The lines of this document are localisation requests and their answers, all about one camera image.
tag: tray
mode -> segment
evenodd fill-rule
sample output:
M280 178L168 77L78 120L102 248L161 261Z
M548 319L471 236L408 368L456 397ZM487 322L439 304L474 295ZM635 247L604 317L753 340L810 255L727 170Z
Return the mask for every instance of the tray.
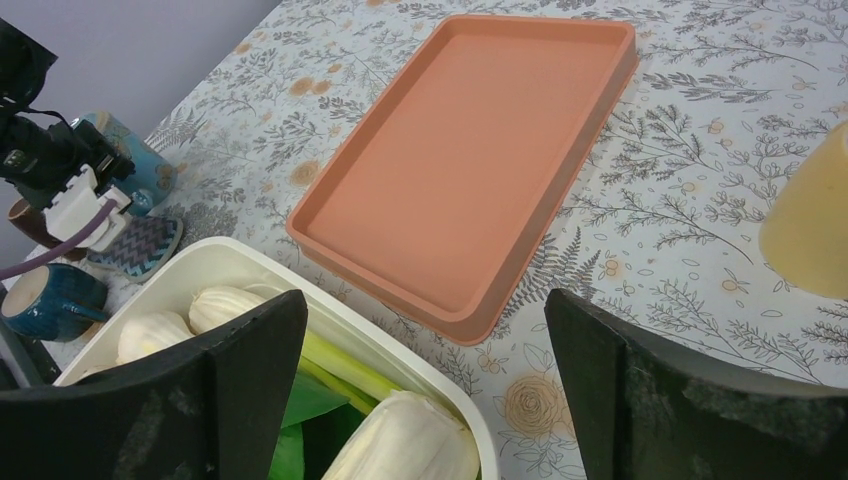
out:
M620 22L456 16L289 218L305 255L456 343L491 332L628 83Z
M309 305L308 328L386 378L451 410L471 429L483 480L501 478L489 427L471 398L421 357L330 294L286 267L230 238L201 240L177 254L100 329L54 385L71 385L92 367L112 365L118 337L134 315L172 310L187 318L193 295L215 285L265 283L298 289Z

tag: coaster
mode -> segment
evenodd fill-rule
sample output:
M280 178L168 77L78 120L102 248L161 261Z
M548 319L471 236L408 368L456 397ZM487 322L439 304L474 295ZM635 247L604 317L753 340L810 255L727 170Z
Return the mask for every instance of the coaster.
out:
M183 222L170 217L134 217L103 252L89 251L89 265L116 271L141 283L167 262L183 235Z

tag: blue cup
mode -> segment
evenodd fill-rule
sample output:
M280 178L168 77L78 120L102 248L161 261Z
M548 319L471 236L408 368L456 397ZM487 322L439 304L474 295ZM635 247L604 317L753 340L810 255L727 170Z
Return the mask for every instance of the blue cup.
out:
M106 294L106 285L91 275L53 263L21 275L0 305L0 318L21 335L68 342L109 319Z
M132 198L133 203L127 210L130 215L143 217L167 198L177 182L176 168L111 113L101 111L86 113L75 119L72 125L80 120L91 122L112 146L135 164L135 173L125 180L112 181L116 187Z

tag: floral tablecloth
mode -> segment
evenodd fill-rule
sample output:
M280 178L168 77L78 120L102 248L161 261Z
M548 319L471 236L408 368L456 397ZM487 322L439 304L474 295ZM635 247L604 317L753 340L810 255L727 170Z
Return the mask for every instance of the floral tablecloth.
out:
M284 229L406 59L463 12L623 20L641 57L503 318L468 348L316 266ZM438 367L489 421L503 479L584 478L551 288L722 360L848 387L848 303L783 281L757 247L781 187L848 117L846 30L836 0L284 0L150 137L180 173L160 211L185 220L183 245L237 238ZM113 309L137 288L108 281ZM82 343L51 349L66 365Z

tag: white plastic container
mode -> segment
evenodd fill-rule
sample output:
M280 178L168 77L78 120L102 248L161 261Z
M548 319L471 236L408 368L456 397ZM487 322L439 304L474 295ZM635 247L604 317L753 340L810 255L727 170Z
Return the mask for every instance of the white plastic container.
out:
M402 388L426 395L450 409L474 434L482 479L501 478L489 427L465 392L330 294L256 250L226 237L197 242L169 261L100 329L54 385L71 385L90 368L114 365L118 337L130 316L171 310L188 318L192 296L198 291L215 285L244 288L256 283L303 291L309 304L309 330Z

